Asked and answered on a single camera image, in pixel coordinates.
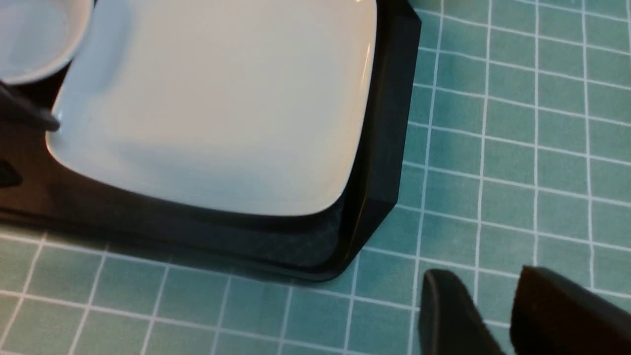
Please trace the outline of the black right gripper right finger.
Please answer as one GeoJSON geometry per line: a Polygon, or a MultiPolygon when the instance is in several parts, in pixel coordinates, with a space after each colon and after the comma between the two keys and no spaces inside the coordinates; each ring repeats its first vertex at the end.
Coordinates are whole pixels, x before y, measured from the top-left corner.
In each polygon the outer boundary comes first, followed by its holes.
{"type": "Polygon", "coordinates": [[[523,267],[512,304],[517,355],[628,355],[628,312],[545,267],[523,267]]]}

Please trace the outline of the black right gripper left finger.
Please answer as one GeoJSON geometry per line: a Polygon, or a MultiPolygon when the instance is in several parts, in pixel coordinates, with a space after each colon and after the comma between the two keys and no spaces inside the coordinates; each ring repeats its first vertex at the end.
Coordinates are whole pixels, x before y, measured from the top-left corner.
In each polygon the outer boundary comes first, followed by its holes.
{"type": "Polygon", "coordinates": [[[420,296],[422,355],[502,355],[466,286],[444,269],[424,272],[420,296]]]}

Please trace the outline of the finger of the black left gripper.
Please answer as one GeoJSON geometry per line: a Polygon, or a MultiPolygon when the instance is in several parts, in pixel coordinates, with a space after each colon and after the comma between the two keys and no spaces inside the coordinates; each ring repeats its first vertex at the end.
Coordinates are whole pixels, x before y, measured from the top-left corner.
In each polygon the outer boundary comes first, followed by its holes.
{"type": "Polygon", "coordinates": [[[3,81],[0,83],[0,120],[42,131],[57,131],[61,127],[52,112],[32,103],[3,81]]]}

